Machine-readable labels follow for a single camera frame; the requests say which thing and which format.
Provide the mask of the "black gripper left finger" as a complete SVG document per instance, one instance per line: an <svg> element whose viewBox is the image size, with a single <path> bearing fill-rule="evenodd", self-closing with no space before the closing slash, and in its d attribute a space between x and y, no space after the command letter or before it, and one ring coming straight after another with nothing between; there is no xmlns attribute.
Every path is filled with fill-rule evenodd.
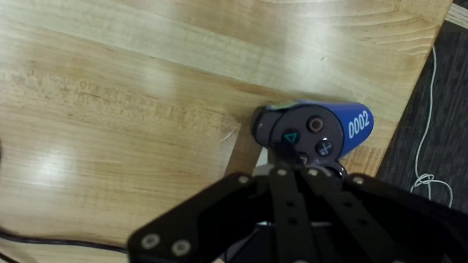
<svg viewBox="0 0 468 263"><path fill-rule="evenodd" d="M211 263L260 222L274 223L267 242L274 263L320 260L299 172L239 172L207 187L138 228L128 239L131 263Z"/></svg>

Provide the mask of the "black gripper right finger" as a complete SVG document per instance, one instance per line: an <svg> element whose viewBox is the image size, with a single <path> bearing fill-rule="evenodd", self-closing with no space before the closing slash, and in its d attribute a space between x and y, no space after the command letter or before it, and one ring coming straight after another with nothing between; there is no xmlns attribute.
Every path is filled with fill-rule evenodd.
<svg viewBox="0 0 468 263"><path fill-rule="evenodd" d="M298 171L308 210L331 220L356 263L468 263L468 216L365 174Z"/></svg>

